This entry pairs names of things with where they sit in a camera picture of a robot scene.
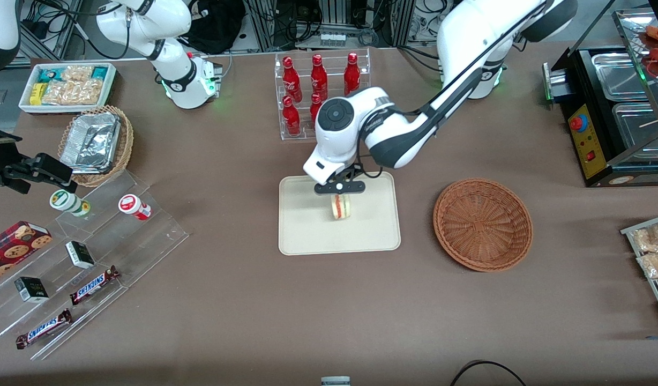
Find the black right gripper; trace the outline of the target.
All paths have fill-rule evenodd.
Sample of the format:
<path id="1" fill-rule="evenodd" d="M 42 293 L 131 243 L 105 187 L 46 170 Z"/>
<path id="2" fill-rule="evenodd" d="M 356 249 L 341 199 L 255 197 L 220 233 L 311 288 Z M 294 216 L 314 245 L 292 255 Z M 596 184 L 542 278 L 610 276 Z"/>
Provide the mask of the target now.
<path id="1" fill-rule="evenodd" d="M 19 163 L 18 168 L 24 179 L 58 187 L 75 186 L 75 182 L 72 180 L 72 168 L 45 152 L 40 152 L 35 157 L 25 158 L 20 154 L 16 145 L 20 141 L 22 141 L 22 137 L 0 130 L 0 172 L 6 166 Z M 10 188 L 21 195 L 27 195 L 31 184 L 22 179 L 11 179 L 0 175 L 0 187 Z"/>

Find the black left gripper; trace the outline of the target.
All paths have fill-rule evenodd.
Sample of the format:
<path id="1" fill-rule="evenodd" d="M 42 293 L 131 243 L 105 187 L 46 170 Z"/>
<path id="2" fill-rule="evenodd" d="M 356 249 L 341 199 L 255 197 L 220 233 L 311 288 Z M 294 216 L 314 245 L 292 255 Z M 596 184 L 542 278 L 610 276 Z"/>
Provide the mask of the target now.
<path id="1" fill-rule="evenodd" d="M 358 195 L 366 190 L 366 185 L 357 177 L 364 174 L 363 166 L 351 165 L 339 173 L 332 174 L 324 184 L 314 186 L 316 195 Z"/>

